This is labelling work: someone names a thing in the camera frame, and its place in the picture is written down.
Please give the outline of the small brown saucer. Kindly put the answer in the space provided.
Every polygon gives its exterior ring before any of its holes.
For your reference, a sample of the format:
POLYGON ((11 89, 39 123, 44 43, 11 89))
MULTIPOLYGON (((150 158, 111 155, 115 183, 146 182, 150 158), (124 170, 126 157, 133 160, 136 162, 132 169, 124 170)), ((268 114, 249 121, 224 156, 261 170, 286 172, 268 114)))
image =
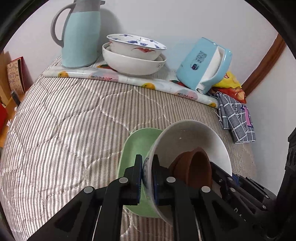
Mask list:
POLYGON ((192 188, 212 188, 212 169, 206 152, 198 147, 183 152, 169 166, 170 174, 192 188))

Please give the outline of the white ceramic bowl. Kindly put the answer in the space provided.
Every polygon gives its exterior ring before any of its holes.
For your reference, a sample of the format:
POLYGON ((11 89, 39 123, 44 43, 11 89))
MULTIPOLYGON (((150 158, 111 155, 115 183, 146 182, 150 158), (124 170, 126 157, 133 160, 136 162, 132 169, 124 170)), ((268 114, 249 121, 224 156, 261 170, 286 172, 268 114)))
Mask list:
POLYGON ((177 121, 165 128, 152 142, 143 164, 143 178, 145 196, 150 207, 157 216, 167 224, 173 224, 171 208, 156 204, 152 184, 152 163, 154 155, 158 155, 159 164, 168 168, 175 158, 187 151, 200 147, 209 160, 219 166, 230 176, 232 167, 228 151, 217 133, 210 127, 196 120, 177 121))

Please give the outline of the green square plate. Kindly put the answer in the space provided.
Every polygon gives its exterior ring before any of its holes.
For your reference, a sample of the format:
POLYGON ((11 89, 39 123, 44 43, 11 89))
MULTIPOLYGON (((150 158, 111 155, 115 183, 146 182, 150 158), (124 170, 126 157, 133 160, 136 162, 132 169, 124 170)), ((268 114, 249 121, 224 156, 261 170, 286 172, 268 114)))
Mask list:
MULTIPOLYGON (((134 165, 137 154, 146 158, 155 140, 162 130, 156 128, 141 128, 133 132, 125 141, 118 166, 117 176, 122 177, 126 168, 134 165)), ((157 212, 151 206, 149 198, 146 197, 145 186, 141 186, 140 203, 137 206, 126 206, 131 213, 141 217, 158 218, 157 212)))

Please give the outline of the grey checked folded cloth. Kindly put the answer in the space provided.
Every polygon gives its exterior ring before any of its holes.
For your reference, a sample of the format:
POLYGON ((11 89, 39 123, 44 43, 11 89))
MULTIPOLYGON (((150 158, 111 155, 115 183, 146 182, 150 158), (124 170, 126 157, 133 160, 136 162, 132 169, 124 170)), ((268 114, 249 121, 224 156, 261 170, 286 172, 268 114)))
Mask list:
POLYGON ((255 142, 255 130, 247 106, 219 91, 217 101, 219 121, 224 130, 229 130, 234 143, 255 142))

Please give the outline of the red chips bag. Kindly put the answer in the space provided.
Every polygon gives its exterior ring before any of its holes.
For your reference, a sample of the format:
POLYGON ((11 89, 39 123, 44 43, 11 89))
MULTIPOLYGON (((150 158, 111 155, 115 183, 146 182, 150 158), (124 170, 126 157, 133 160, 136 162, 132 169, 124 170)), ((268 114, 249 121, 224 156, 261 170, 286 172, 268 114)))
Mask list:
POLYGON ((246 95, 245 92, 237 87, 237 88, 218 88, 219 92, 232 97, 233 99, 239 101, 240 103, 246 104, 246 95))

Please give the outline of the yellow chips bag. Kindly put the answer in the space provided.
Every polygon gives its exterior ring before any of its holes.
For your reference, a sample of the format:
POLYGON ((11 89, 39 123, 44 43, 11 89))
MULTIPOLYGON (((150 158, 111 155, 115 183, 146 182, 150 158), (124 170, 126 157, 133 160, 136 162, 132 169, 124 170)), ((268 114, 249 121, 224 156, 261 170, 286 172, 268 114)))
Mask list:
POLYGON ((217 88, 242 88, 241 84, 237 80, 236 76, 232 74, 231 71, 227 71, 224 75, 223 79, 219 81, 217 84, 214 84, 213 87, 217 88))

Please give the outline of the fruit print plastic mat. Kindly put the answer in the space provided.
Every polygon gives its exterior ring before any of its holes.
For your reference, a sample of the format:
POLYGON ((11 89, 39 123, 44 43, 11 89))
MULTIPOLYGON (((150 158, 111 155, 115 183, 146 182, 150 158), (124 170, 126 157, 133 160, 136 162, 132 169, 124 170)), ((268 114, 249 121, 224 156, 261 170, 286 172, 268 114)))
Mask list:
POLYGON ((218 101, 214 97, 210 97, 198 92, 195 92, 185 86, 183 86, 178 80, 163 80, 157 76, 161 72, 167 70, 163 67, 157 73, 148 76, 128 76, 116 72, 115 70, 109 68, 109 66, 104 62, 103 58, 100 57, 95 64, 89 67, 70 69, 65 68, 60 65, 61 60, 59 60, 55 65, 49 67, 43 72, 44 77, 60 77, 60 78, 84 78, 93 79, 100 81, 117 82, 123 84, 129 84, 133 86, 148 88, 152 90, 157 90, 160 92, 176 95, 178 97, 193 100, 212 108, 218 108, 218 101))

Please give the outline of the light blue electric kettle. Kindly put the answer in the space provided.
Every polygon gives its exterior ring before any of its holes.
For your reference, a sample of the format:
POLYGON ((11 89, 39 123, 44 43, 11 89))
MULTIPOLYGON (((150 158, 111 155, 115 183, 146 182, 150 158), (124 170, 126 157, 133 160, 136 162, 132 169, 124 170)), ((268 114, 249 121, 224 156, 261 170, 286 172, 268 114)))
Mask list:
POLYGON ((206 94, 225 76, 232 52, 206 38, 201 38, 182 61, 176 75, 191 90, 206 94))

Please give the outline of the red box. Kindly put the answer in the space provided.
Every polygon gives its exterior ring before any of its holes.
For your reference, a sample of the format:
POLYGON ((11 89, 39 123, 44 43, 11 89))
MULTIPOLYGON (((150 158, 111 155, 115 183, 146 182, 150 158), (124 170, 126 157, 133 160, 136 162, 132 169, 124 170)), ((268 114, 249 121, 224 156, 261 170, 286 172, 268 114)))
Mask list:
POLYGON ((6 125, 8 120, 8 112, 6 108, 0 104, 0 132, 2 132, 4 126, 6 125))

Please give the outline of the brown wooden side table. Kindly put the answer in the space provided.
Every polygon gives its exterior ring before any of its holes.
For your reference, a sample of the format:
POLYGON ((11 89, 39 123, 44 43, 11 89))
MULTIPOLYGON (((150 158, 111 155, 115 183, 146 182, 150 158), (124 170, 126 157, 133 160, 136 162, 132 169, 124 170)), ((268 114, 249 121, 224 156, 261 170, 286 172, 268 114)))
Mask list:
POLYGON ((9 126, 8 126, 8 122, 9 121, 12 121, 15 114, 16 114, 16 111, 15 111, 15 108, 16 108, 16 103, 15 101, 13 100, 13 98, 11 97, 11 99, 9 100, 8 104, 5 106, 7 112, 8 112, 8 120, 7 120, 7 123, 6 125, 4 126, 2 132, 1 132, 1 148, 4 147, 4 142, 5 142, 5 139, 6 139, 6 134, 8 132, 8 129, 9 129, 9 126))

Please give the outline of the large white porcelain bowl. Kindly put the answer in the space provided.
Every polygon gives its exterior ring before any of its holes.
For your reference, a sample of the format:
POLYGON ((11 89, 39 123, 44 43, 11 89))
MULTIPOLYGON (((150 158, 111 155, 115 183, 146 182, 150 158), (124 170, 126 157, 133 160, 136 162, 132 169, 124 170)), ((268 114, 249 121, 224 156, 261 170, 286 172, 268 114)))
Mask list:
POLYGON ((111 51, 109 43, 103 44, 102 56, 110 68, 130 76, 154 74, 165 65, 167 60, 163 54, 160 54, 156 60, 144 60, 117 54, 111 51))

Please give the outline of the patterned cardboard box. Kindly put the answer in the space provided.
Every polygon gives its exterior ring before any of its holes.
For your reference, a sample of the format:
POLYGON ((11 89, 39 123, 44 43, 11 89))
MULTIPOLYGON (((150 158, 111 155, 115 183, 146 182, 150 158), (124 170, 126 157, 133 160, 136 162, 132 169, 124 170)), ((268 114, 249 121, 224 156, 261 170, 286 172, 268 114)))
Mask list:
POLYGON ((24 69, 23 56, 15 60, 10 61, 6 66, 8 82, 11 91, 15 91, 17 94, 25 94, 26 77, 24 69))

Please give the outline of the blue patterned porcelain bowl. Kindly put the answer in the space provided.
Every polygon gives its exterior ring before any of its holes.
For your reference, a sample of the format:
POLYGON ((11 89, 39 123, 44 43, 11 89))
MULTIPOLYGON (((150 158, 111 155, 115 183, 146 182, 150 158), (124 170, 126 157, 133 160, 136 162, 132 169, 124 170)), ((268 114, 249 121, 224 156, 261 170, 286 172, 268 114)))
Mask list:
POLYGON ((138 59, 156 60, 167 49, 162 43, 137 35, 109 34, 106 37, 112 52, 138 59))

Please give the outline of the teal thermos jug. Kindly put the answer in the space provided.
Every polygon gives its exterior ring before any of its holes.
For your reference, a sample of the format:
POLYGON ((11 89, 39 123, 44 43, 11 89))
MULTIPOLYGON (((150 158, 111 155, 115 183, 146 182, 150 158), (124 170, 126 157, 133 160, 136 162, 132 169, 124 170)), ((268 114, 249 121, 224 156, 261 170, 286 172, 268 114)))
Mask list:
POLYGON ((62 48, 62 66, 81 68, 90 66, 98 58, 101 16, 105 1, 74 1, 60 9, 51 23, 53 41, 62 48), (60 14, 69 9, 61 39, 56 35, 56 22, 60 14))

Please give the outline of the brown wooden door frame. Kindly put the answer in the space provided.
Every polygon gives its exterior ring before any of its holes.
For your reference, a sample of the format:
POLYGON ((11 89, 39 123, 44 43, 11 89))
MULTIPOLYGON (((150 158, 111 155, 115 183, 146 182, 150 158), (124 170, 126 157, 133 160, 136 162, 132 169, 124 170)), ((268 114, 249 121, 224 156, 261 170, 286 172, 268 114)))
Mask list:
POLYGON ((253 90, 264 80, 270 70, 277 63, 281 54, 286 47, 286 43, 280 34, 277 34, 273 44, 262 58, 257 68, 250 74, 250 76, 242 84, 246 96, 249 96, 253 90))

